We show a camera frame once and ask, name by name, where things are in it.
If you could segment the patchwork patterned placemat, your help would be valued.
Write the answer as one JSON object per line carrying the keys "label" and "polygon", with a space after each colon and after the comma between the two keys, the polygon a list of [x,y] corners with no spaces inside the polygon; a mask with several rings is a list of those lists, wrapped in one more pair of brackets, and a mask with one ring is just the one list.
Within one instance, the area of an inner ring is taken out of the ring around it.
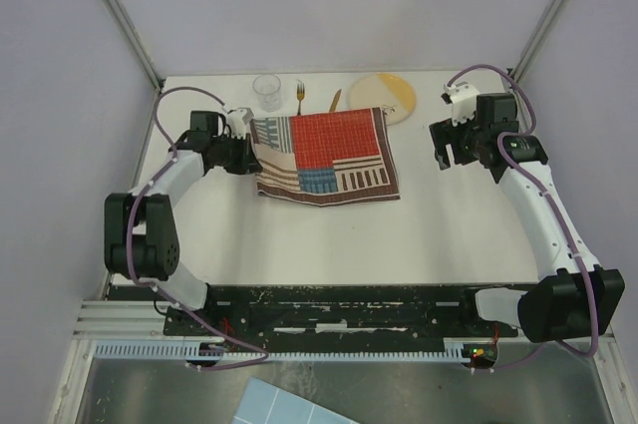
{"label": "patchwork patterned placemat", "polygon": [[250,138],[262,196],[315,207],[400,197],[379,108],[254,119]]}

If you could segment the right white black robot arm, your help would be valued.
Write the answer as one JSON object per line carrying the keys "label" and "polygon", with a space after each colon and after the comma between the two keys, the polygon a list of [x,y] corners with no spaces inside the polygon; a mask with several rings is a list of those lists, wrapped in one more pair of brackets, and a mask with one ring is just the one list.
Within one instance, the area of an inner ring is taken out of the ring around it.
{"label": "right white black robot arm", "polygon": [[607,331],[625,289],[617,269],[603,268],[568,216],[539,141],[519,130],[510,93],[482,94],[460,83],[445,88],[448,119],[430,134],[440,169],[480,163],[509,199],[531,246],[538,283],[527,291],[482,289],[457,312],[459,327],[480,335],[494,321],[534,343],[594,339]]}

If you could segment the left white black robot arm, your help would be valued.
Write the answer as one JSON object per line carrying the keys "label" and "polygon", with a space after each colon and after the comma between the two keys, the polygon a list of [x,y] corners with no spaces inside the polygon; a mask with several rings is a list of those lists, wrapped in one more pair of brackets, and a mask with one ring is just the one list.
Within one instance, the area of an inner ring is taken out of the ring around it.
{"label": "left white black robot arm", "polygon": [[200,334],[218,327],[220,310],[206,301],[208,285],[180,259],[173,207],[217,167],[239,176],[262,171],[251,145],[252,119],[248,108],[191,112],[189,128],[169,146],[159,170],[146,183],[105,199],[106,269],[187,308],[186,323]]}

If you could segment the clear drinking glass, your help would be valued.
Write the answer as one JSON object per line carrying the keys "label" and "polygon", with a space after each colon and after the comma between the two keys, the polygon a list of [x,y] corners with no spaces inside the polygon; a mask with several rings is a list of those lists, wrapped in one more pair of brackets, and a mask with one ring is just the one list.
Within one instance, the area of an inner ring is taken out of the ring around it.
{"label": "clear drinking glass", "polygon": [[273,74],[257,76],[252,83],[252,89],[263,111],[272,113],[281,108],[281,81],[278,76]]}

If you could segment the cream yellow ceramic plate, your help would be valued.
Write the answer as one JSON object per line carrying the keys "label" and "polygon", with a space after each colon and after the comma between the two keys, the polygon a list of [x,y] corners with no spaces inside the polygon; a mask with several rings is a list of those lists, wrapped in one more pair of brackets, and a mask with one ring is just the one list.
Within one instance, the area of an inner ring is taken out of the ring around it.
{"label": "cream yellow ceramic plate", "polygon": [[375,73],[357,80],[348,91],[350,110],[379,108],[388,126],[407,120],[415,111],[417,97],[403,78],[390,73]]}

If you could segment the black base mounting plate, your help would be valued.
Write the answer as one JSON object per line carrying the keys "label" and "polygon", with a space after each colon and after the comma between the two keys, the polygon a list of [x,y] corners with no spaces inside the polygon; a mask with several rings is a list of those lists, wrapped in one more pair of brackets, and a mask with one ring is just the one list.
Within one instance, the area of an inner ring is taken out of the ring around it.
{"label": "black base mounting plate", "polygon": [[479,318],[467,285],[215,286],[199,315],[269,353],[439,352],[514,327]]}

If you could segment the blue tiled board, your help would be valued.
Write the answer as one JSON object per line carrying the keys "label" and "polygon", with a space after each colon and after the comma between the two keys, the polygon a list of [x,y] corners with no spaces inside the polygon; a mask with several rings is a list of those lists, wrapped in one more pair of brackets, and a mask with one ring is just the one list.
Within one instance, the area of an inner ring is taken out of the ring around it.
{"label": "blue tiled board", "polygon": [[265,381],[251,378],[232,423],[352,424],[353,420]]}

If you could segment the green handled fork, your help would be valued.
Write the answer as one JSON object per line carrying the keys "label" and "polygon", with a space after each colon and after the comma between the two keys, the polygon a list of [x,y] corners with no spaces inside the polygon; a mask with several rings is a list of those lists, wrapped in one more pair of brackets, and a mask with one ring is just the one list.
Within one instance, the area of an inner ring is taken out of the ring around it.
{"label": "green handled fork", "polygon": [[297,99],[296,115],[297,116],[302,115],[302,103],[303,103],[303,100],[305,99],[305,95],[306,95],[305,84],[302,81],[298,80],[297,86],[296,86],[296,99]]}

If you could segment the aluminium front frame rail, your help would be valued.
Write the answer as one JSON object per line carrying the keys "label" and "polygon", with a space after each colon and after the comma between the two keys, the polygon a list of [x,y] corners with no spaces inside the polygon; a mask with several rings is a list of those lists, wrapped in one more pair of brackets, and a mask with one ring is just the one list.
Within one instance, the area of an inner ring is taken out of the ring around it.
{"label": "aluminium front frame rail", "polygon": [[[271,301],[217,304],[205,321],[239,340],[263,346],[279,335],[371,335],[440,338],[490,343],[521,339],[522,331],[484,320],[461,321],[457,302],[407,300]],[[208,340],[221,338],[166,302],[86,301],[82,304],[75,338]]]}

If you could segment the right aluminium frame post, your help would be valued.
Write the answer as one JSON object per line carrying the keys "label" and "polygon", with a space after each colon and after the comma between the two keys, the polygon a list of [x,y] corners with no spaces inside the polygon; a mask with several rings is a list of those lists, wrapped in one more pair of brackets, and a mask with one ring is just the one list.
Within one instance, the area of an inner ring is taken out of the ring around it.
{"label": "right aluminium frame post", "polygon": [[511,70],[510,76],[521,83],[533,65],[544,42],[556,25],[569,0],[549,0]]}

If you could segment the aluminium frame post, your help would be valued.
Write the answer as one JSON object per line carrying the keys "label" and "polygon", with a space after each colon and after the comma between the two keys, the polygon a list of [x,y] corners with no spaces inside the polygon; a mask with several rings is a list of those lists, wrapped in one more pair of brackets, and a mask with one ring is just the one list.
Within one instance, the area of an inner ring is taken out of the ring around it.
{"label": "aluminium frame post", "polygon": [[544,42],[556,25],[569,0],[549,0],[511,70],[510,76],[521,83],[533,65]]}
{"label": "aluminium frame post", "polygon": [[143,41],[130,18],[122,0],[102,0],[119,29],[125,43],[132,51],[138,64],[144,71],[147,79],[156,91],[160,91],[163,78],[157,71],[150,54],[146,50]]}

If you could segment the left aluminium frame post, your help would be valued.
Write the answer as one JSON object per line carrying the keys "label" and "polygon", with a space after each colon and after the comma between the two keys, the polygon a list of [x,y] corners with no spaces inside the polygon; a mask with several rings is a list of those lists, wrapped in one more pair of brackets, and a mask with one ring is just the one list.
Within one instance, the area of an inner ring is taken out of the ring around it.
{"label": "left aluminium frame post", "polygon": [[160,91],[163,78],[157,71],[150,54],[146,50],[143,41],[130,18],[122,0],[102,0],[119,29],[125,43],[132,51],[138,64],[144,71],[147,79],[156,91]]}

